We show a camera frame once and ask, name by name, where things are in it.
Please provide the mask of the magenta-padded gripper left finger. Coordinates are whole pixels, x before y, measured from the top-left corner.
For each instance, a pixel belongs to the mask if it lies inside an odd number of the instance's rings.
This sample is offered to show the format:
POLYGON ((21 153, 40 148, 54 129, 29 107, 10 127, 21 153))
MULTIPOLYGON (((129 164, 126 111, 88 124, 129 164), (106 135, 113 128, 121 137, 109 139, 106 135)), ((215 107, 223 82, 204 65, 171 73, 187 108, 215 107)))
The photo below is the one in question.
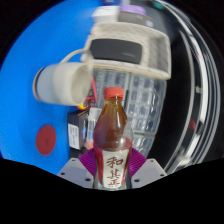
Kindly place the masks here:
POLYGON ((70 158, 59 171, 58 176, 83 188, 95 189, 96 174, 96 158, 93 150, 89 150, 79 158, 70 158))

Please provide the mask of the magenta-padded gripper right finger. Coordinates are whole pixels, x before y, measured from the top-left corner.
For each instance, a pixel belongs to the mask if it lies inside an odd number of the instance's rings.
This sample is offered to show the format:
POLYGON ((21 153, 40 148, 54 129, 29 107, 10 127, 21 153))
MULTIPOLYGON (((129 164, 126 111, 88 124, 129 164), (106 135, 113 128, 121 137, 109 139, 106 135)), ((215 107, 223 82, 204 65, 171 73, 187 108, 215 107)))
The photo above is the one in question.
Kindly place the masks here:
POLYGON ((166 176, 166 172, 155 159, 146 159, 136 149, 132 149, 128 162, 128 188, 146 186, 166 176))

